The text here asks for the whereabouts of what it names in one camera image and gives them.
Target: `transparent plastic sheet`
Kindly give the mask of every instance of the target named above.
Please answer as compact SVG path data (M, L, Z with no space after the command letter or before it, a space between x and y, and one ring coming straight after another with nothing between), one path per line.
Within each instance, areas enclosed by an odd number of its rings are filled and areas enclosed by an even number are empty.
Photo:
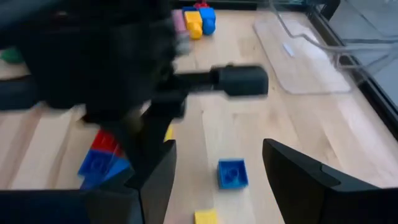
M269 0L258 7L254 29L280 85L287 92L347 93L369 78L361 77L354 81L349 74L352 70L360 69L377 75L398 58L398 41L381 35L372 36L372 39L350 37L352 41L344 47L326 45L304 13L290 10L294 4L309 2L313 3L313 8L322 7L315 1L299 0ZM366 60L361 65L340 64L340 57L359 55L367 55L365 58L372 60Z

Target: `lego brick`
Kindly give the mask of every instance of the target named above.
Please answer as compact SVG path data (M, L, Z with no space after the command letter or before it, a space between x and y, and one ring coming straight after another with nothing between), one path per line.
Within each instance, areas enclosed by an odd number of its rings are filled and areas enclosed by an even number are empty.
M195 224L217 224L217 213L215 209L195 212Z
M170 125L167 129L166 136L164 137L164 141L173 139L173 127Z
M200 13L198 11L186 11L184 12L184 18L190 37L195 40L200 39L203 34Z
M83 183L80 186L80 189L82 189L82 190L92 189L95 186L98 186L100 183L102 183L102 178L99 178L99 177L85 177Z
M179 34L182 32L186 32L187 28L185 27L184 16L182 14L182 10L173 10L173 22L175 26L175 31Z
M130 167L130 163L127 159L121 159L117 158L116 162L113 164L113 166L110 168L109 172L106 174L104 180L108 180L114 175L122 172L124 169L127 169Z
M0 53L0 59L3 59L7 63L19 64L24 62L22 54L16 47L11 47Z
M209 7L209 5L205 2L196 2L193 7L199 9L199 8L203 8L203 7Z
M112 153L89 150L78 174L92 179L101 179L108 173L114 162Z
M216 30L216 13L213 8L204 7L199 9L203 21L203 34L211 35Z
M218 184L220 189L241 189L249 185L243 159L218 161Z
M97 151L115 153L115 155L119 157L122 156L119 143L115 140L112 134L103 130L98 131L91 148Z
M182 7L182 13L185 14L186 11L197 11L198 9L193 6L184 6Z

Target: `pink lego brick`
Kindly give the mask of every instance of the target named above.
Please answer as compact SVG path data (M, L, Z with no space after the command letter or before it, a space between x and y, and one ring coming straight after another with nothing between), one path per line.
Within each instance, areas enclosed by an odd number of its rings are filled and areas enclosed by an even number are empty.
M184 33L187 31L187 27L185 27L185 20L184 17L182 16L182 10L176 9L173 10L173 20L174 20L174 26L175 30L177 33Z

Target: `clear plastic tray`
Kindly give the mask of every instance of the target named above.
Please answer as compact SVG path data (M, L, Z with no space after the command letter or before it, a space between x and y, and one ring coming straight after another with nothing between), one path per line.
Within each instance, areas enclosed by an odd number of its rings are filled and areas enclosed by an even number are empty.
M352 2L342 0L330 21L333 29L334 18L340 18L339 29L354 29L351 36L341 37L346 46L329 46L320 37L307 16L301 12L289 11L287 1L269 0L259 7L254 24L259 40L274 67L280 85L292 94L345 93L356 88L369 77L353 81L349 72L364 69L371 75L378 75L398 58L398 45L391 35L382 35L367 21ZM344 21L341 15L350 15ZM340 57L352 55L359 58L361 65L341 65Z

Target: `wooden table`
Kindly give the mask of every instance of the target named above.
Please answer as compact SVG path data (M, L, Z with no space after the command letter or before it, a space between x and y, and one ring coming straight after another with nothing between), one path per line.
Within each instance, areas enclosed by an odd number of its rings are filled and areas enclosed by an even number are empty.
M304 15L291 12L303 20ZM339 95L291 95L281 89L252 29L254 12L219 11L213 37L193 43L178 70L261 63L269 96L229 101L222 94L188 97L185 119L174 124L177 170L166 224L193 223L195 210L216 208L220 223L283 223L267 181L262 140L272 138L380 187L398 185L398 145L359 90ZM78 122L81 108L63 114L37 107L0 115L0 188L79 188L77 170L97 132ZM243 157L249 186L220 191L219 159Z

